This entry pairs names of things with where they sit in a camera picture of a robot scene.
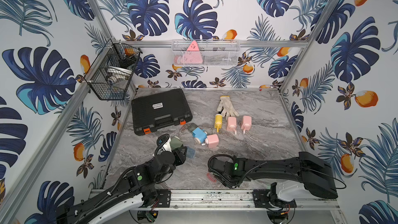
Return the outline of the pink pencil sharpener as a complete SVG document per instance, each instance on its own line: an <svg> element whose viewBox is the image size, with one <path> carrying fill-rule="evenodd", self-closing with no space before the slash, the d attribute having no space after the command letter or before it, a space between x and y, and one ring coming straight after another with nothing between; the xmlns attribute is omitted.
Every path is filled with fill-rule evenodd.
<svg viewBox="0 0 398 224"><path fill-rule="evenodd" d="M237 134L237 119L236 119L236 117L229 117L227 119L227 131L233 133L234 135Z"/></svg>
<svg viewBox="0 0 398 224"><path fill-rule="evenodd" d="M219 138L217 134L208 135L202 146L207 146L209 149L216 148L219 144Z"/></svg>
<svg viewBox="0 0 398 224"><path fill-rule="evenodd" d="M243 116L241 122L241 129L243 134L249 131L252 127L252 117L251 116Z"/></svg>

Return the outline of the yellow pencil sharpener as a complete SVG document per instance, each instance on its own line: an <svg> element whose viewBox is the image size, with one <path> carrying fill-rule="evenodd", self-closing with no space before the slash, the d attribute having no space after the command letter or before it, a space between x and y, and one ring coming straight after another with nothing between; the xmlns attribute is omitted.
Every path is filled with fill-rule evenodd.
<svg viewBox="0 0 398 224"><path fill-rule="evenodd" d="M216 129L217 133L222 128L222 123L223 123L222 119L223 119L223 116L221 114L215 115L214 128Z"/></svg>

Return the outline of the blue clear sharpener tray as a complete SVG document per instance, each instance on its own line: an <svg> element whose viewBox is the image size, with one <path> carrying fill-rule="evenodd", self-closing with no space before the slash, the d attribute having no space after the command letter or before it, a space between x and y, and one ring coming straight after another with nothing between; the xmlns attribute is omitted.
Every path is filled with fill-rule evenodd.
<svg viewBox="0 0 398 224"><path fill-rule="evenodd" d="M189 159L193 159L195 157L195 149L187 147L186 157Z"/></svg>

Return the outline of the pink clear sharpener tray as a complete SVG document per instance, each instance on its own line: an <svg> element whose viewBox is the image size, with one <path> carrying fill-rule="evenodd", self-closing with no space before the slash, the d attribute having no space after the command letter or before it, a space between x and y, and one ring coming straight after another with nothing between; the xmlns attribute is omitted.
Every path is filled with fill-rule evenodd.
<svg viewBox="0 0 398 224"><path fill-rule="evenodd" d="M217 179L211 173L207 173L207 178L214 183L217 182Z"/></svg>

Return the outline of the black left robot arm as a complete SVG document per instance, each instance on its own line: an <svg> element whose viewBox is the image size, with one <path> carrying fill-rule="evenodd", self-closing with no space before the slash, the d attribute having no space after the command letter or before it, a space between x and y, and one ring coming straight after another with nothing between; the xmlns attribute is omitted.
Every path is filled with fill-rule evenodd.
<svg viewBox="0 0 398 224"><path fill-rule="evenodd" d="M168 134L157 140L153 157L125 170L115 184L93 198L76 205L63 204L56 210L57 224L103 224L136 207L152 206L158 198L155 186L171 176L187 158L187 147L165 147L171 141Z"/></svg>

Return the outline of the blue pencil sharpener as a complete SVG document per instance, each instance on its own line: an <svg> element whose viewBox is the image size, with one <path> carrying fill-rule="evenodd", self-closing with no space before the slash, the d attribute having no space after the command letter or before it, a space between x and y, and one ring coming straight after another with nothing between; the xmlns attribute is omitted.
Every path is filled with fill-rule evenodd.
<svg viewBox="0 0 398 224"><path fill-rule="evenodd" d="M196 143L200 145L205 145L207 139L207 133L203 131L201 128L197 127L192 131L193 138Z"/></svg>

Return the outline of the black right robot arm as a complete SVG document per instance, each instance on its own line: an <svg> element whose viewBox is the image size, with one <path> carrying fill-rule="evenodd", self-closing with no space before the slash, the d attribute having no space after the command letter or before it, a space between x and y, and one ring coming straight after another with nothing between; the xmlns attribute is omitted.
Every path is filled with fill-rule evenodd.
<svg viewBox="0 0 398 224"><path fill-rule="evenodd" d="M309 152L301 151L297 157L282 160L254 160L226 154L212 156L208 170L224 186L234 189L243 181L283 179L302 183L304 189L321 199L337 199L337 180L332 167Z"/></svg>

